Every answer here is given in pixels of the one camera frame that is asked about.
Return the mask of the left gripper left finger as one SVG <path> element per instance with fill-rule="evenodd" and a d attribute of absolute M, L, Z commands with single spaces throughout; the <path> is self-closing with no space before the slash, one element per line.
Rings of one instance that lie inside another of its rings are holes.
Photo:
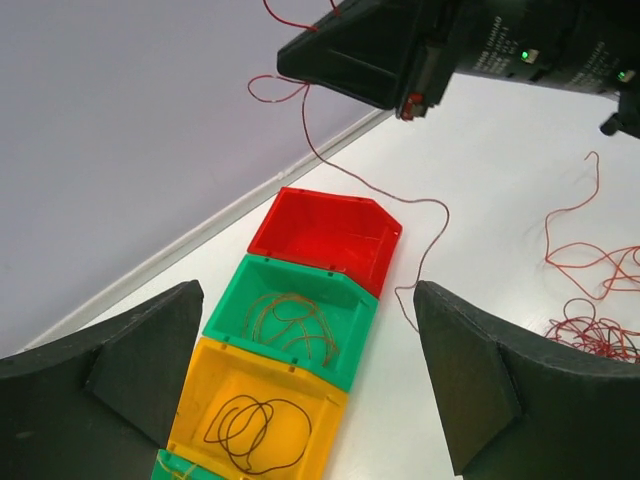
<path fill-rule="evenodd" d="M 148 479 L 202 315 L 198 281 L 1 361 L 4 479 Z"/>

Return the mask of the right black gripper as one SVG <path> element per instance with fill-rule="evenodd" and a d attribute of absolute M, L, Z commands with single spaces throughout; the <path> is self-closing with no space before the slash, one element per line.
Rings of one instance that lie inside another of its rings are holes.
<path fill-rule="evenodd" d="M 402 120 L 454 73 L 576 90 L 576 1 L 343 1 L 282 47 L 277 71 Z"/>

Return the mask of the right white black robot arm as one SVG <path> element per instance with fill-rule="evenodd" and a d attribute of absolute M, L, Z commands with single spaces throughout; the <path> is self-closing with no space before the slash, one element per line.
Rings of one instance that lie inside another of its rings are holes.
<path fill-rule="evenodd" d="M 635 1 L 344 1 L 283 46 L 276 65 L 405 121 L 463 74 L 616 98 L 601 132 L 639 133 Z"/>

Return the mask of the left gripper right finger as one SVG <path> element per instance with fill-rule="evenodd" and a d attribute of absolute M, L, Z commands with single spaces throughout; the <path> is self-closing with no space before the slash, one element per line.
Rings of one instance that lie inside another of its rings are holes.
<path fill-rule="evenodd" d="M 413 302 L 455 474 L 638 477 L 637 366 L 554 343 L 431 281 Z"/>

